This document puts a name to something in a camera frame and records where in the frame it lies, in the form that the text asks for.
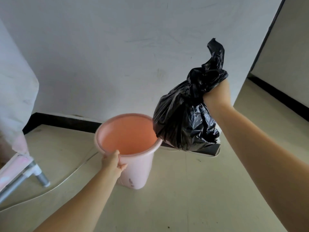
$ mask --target trash can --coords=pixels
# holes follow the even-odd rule
[[[95,132],[95,146],[108,155],[120,152],[120,164],[128,164],[118,183],[131,189],[142,188],[148,179],[154,152],[162,140],[153,131],[152,118],[138,113],[118,115]]]

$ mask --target person's left arm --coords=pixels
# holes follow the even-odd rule
[[[116,184],[127,167],[119,165],[119,151],[102,160],[102,169],[72,199],[47,218],[34,232],[90,232]]]

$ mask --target person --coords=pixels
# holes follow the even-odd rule
[[[230,102],[227,80],[203,96],[211,116],[258,190],[288,231],[309,230],[309,165],[280,147]],[[102,160],[102,169],[71,200],[34,232],[88,232],[95,229],[116,180],[119,152]]]

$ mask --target floor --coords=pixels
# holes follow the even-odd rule
[[[246,81],[235,108],[284,148],[309,163],[309,122]],[[41,125],[26,135],[30,153],[51,180],[34,177],[0,210],[39,195],[96,152],[93,134]],[[0,231],[33,231],[72,198],[100,167],[95,156],[50,193],[0,212]],[[225,137],[216,157],[157,150],[144,188],[115,186],[95,229],[100,231],[286,231],[259,194]]]

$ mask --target gray metal leg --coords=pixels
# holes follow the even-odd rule
[[[35,165],[37,165],[37,163],[35,161],[32,161],[27,167],[26,169],[32,168]],[[41,171],[36,173],[34,172],[33,175],[35,175],[37,177],[37,179],[39,180],[39,182],[44,186],[44,187],[48,187],[50,185],[50,181],[48,180],[48,178],[45,176],[45,174]]]
[[[7,185],[0,192],[0,203],[2,203],[10,195],[10,193],[12,193],[27,178],[28,177],[26,175],[21,174],[13,182],[11,182],[9,185]]]

